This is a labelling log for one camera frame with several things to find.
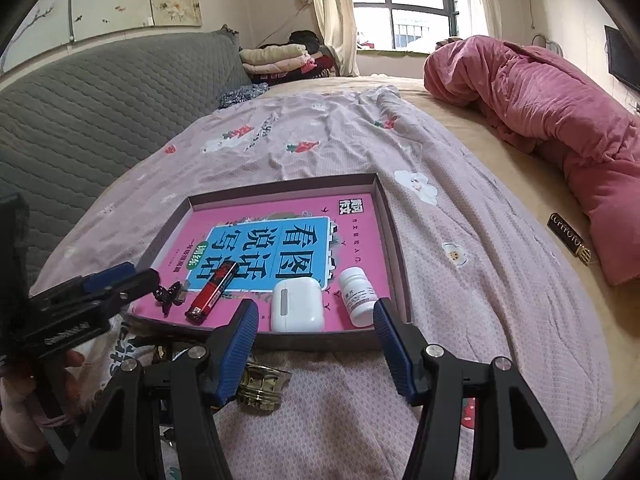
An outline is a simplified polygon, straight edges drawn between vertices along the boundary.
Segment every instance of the person's hand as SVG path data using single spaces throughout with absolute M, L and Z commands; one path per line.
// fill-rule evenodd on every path
M 67 367 L 79 367 L 84 363 L 84 356 L 75 350 L 69 350 L 65 361 Z M 68 370 L 64 370 L 64 373 L 66 394 L 72 404 L 77 405 L 80 399 L 78 382 Z M 42 432 L 24 406 L 24 399 L 35 387 L 35 380 L 27 365 L 16 367 L 0 380 L 0 425 L 9 442 L 27 465 L 33 465 L 38 453 L 47 447 Z

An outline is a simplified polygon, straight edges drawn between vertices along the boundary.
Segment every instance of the robotic arm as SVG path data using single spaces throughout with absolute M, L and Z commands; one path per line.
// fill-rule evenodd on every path
M 49 418 L 63 413 L 58 357 L 105 332 L 124 304 L 158 288 L 153 269 L 136 273 L 121 264 L 78 277 L 28 298 L 24 272 L 26 205 L 19 196 L 0 201 L 0 254 L 10 256 L 0 274 L 0 372 L 16 356 L 39 370 L 36 400 Z M 422 415 L 403 480 L 454 477 L 462 399 L 476 399 L 470 480 L 575 480 L 554 428 L 515 365 L 457 359 L 428 344 L 420 330 L 402 323 L 388 298 L 374 308 L 378 336 L 398 393 Z M 63 480 L 164 480 L 160 451 L 161 401 L 170 406 L 184 480 L 232 480 L 212 407 L 235 396 L 258 329 L 258 308 L 242 300 L 231 322 L 215 329 L 170 362 L 143 367 L 129 359 L 111 378 L 76 439 L 58 428 L 70 449 Z

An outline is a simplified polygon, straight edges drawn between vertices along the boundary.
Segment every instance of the white earbuds case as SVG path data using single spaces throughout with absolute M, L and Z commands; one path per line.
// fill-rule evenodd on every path
M 271 295 L 272 332 L 322 332 L 322 289 L 313 278 L 282 280 Z

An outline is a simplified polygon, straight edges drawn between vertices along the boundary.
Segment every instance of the cable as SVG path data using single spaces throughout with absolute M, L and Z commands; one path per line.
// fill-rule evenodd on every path
M 533 23 L 533 4 L 531 3 L 531 0 L 529 0 L 529 14 L 531 15 L 531 28 L 535 30 L 536 26 Z
M 309 6 L 309 3 L 304 4 L 302 7 L 300 7 L 300 10 L 298 12 L 296 12 L 293 16 L 291 16 L 290 18 L 287 18 L 287 20 L 280 25 L 280 27 L 278 27 L 276 30 L 274 30 L 270 35 L 268 35 L 266 38 L 264 38 L 262 41 L 259 41 L 256 44 L 256 48 L 260 47 L 265 41 L 267 41 L 271 36 L 273 36 L 274 34 L 280 32 L 283 28 L 285 28 L 287 25 L 289 25 L 289 22 L 291 22 L 292 20 L 295 20 L 298 15 L 300 14 L 300 12 L 302 12 L 303 10 L 305 10 L 307 7 Z

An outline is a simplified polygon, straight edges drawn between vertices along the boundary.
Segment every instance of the windowsill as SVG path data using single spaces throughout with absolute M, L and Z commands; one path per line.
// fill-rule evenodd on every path
M 382 56 L 382 57 L 429 57 L 426 52 L 413 52 L 411 50 L 377 50 L 373 48 L 359 48 L 356 54 L 363 56 Z

